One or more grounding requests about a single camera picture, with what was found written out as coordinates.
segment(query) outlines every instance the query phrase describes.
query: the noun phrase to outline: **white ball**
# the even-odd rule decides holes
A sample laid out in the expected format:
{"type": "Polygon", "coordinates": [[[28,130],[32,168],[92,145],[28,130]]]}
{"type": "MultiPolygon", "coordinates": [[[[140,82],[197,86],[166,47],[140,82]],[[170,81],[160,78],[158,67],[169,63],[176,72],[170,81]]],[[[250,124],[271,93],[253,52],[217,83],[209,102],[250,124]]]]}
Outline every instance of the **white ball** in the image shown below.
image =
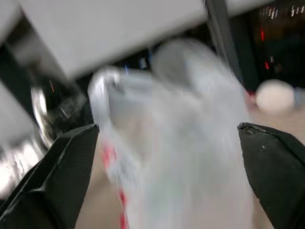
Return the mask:
{"type": "Polygon", "coordinates": [[[295,106],[295,90],[279,80],[265,81],[256,92],[256,104],[263,112],[270,115],[288,113],[295,106]]]}

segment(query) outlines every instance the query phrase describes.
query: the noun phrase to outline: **beige floor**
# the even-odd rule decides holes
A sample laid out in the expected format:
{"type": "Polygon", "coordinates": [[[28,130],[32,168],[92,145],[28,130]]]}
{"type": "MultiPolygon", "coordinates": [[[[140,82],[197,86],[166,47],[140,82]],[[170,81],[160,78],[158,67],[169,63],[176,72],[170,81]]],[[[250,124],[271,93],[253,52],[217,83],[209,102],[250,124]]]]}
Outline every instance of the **beige floor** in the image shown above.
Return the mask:
{"type": "MultiPolygon", "coordinates": [[[[289,132],[305,144],[305,107],[292,114],[274,117],[254,109],[251,112],[254,123],[270,126],[289,132]]],[[[120,201],[111,187],[104,171],[97,146],[90,185],[82,206],[76,229],[119,229],[119,216],[122,210],[120,201]]],[[[254,197],[257,212],[254,216],[257,229],[271,229],[272,226],[254,197]]]]}

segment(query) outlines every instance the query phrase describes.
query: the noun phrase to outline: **white plastic bag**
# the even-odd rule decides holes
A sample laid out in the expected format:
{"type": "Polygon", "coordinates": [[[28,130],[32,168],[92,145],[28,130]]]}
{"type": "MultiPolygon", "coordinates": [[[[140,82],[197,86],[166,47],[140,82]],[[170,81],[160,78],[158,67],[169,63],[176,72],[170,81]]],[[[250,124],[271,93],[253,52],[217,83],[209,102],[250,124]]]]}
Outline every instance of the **white plastic bag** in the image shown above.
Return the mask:
{"type": "Polygon", "coordinates": [[[205,47],[173,44],[186,53],[188,86],[103,70],[89,89],[101,140],[113,147],[105,150],[112,152],[107,174],[127,193],[130,229],[251,229],[236,128],[249,121],[242,88],[205,47]]]}

